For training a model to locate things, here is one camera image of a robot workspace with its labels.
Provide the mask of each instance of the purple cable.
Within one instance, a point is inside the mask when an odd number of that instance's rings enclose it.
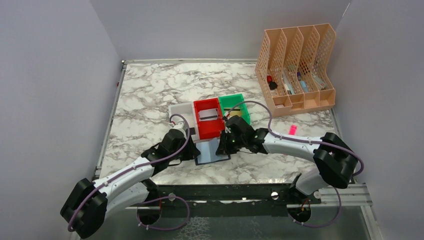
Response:
[[[308,140],[303,140],[303,139],[297,139],[297,138],[291,138],[291,137],[287,137],[287,136],[282,136],[280,134],[277,134],[277,133],[273,132],[271,130],[271,121],[273,119],[273,116],[271,114],[271,111],[270,111],[270,109],[267,106],[265,106],[264,104],[262,104],[262,103],[260,103],[258,101],[247,100],[247,101],[239,102],[235,106],[233,106],[230,110],[228,110],[227,112],[228,113],[231,112],[238,105],[244,104],[244,103],[258,104],[258,105],[261,105],[263,108],[265,108],[268,111],[268,114],[269,114],[268,132],[271,135],[273,135],[274,137],[277,137],[279,139],[288,140],[288,141],[303,143],[303,144],[309,144],[309,143],[311,143],[311,144],[322,144],[322,145],[326,145],[326,146],[329,146],[329,147],[332,147],[332,148],[335,148],[335,149],[338,149],[338,150],[342,150],[342,151],[344,151],[344,152],[346,152],[346,153],[354,156],[356,159],[358,159],[358,162],[360,162],[360,169],[357,172],[355,172],[354,174],[352,174],[353,177],[359,175],[364,170],[364,162],[362,161],[362,159],[356,153],[354,153],[353,151],[351,151],[351,150],[349,150],[347,148],[344,148],[344,147],[341,147],[341,146],[338,146],[338,145],[335,145],[335,144],[332,144],[332,143],[328,143],[328,142],[325,142],[325,141],[310,141],[309,142]]]
[[[174,117],[174,116],[177,116],[177,117],[180,117],[180,118],[182,118],[182,120],[184,120],[184,122],[187,124],[187,126],[189,125],[189,123],[187,122],[187,120],[182,116],[182,115],[180,115],[180,114],[172,114],[170,117],[169,117],[169,122],[171,122],[171,120],[172,120],[172,118]],[[172,158],[172,157],[175,157],[177,154],[179,154],[185,147],[186,147],[186,145],[187,145],[187,143],[189,142],[189,137],[190,137],[190,128],[188,128],[187,129],[187,138],[185,139],[185,142],[184,142],[184,144],[176,151],[176,152],[174,152],[173,154],[171,154],[171,155],[169,155],[169,156],[166,156],[166,157],[163,157],[163,158],[161,158],[161,159],[158,159],[158,160],[154,160],[154,161],[149,161],[149,162],[144,162],[144,163],[140,163],[140,164],[138,164],[138,165],[135,165],[135,168],[136,169],[138,169],[138,168],[140,168],[140,167],[144,167],[144,166],[147,166],[147,165],[152,165],[152,164],[157,164],[157,163],[160,163],[160,162],[162,162],[162,161],[165,161],[165,160],[168,160],[168,159],[170,159],[170,158]],[[119,174],[117,174],[117,175],[115,175],[114,177],[111,177],[111,178],[109,178],[108,180],[106,180],[106,182],[109,184],[109,183],[111,183],[111,182],[113,182],[114,180],[116,180],[117,178],[119,178],[119,177],[121,177],[122,175],[124,175],[124,174],[126,174],[126,173],[128,173],[128,172],[130,172],[130,171],[133,171],[134,170],[134,168],[128,168],[128,169],[126,169],[126,170],[124,170],[124,171],[122,171],[122,172],[120,172]],[[74,221],[75,221],[75,218],[77,218],[77,215],[78,215],[78,213],[81,211],[81,209],[83,208],[83,206],[84,206],[84,204],[86,204],[86,202],[94,195],[94,193],[96,193],[98,190],[100,190],[101,188],[103,188],[105,186],[105,183],[102,183],[102,184],[100,184],[98,187],[96,187],[92,192],[90,192],[90,194],[88,194],[85,198],[84,198],[84,200],[82,200],[82,202],[81,202],[81,204],[76,208],[76,210],[73,212],[73,215],[72,215],[72,217],[70,218],[70,220],[69,220],[69,223],[68,223],[68,225],[67,225],[67,230],[69,231],[69,232],[74,232],[75,230],[72,228],[72,225],[74,224]]]
[[[153,200],[150,200],[150,201],[145,201],[142,204],[150,204],[150,203],[153,203],[153,202],[156,202],[156,201],[161,201],[162,199],[179,199],[179,200],[181,200],[185,204],[185,206],[187,207],[187,216],[185,217],[184,222],[181,223],[178,226],[169,227],[169,228],[144,225],[142,223],[142,221],[140,220],[140,216],[137,214],[137,219],[138,219],[138,222],[139,222],[139,225],[138,226],[143,226],[143,227],[146,227],[147,229],[154,229],[154,230],[161,230],[161,231],[173,231],[173,230],[177,230],[177,229],[180,229],[180,228],[184,227],[189,222],[189,219],[190,219],[190,206],[187,203],[187,201],[184,200],[182,197],[179,197],[179,196],[163,196],[163,197],[159,197],[159,198],[156,198],[156,199],[153,199]]]
[[[297,223],[297,224],[299,224],[299,225],[302,225],[303,227],[313,228],[313,229],[327,227],[327,226],[329,226],[329,225],[331,225],[331,224],[335,223],[335,222],[337,221],[337,219],[340,217],[340,214],[342,213],[342,199],[340,198],[340,193],[339,193],[339,191],[337,190],[337,188],[335,188],[335,187],[334,187],[334,190],[335,190],[335,192],[337,193],[337,197],[338,197],[338,211],[337,211],[337,214],[335,215],[335,217],[334,217],[331,221],[329,221],[329,222],[327,222],[327,223],[324,223],[324,224],[321,224],[321,225],[312,225],[312,224],[307,224],[307,223],[299,222],[299,221],[295,220],[295,219],[294,219],[294,218],[293,218],[293,217],[289,214],[290,218],[291,218],[291,219],[293,219],[293,222],[295,222],[295,223]]]

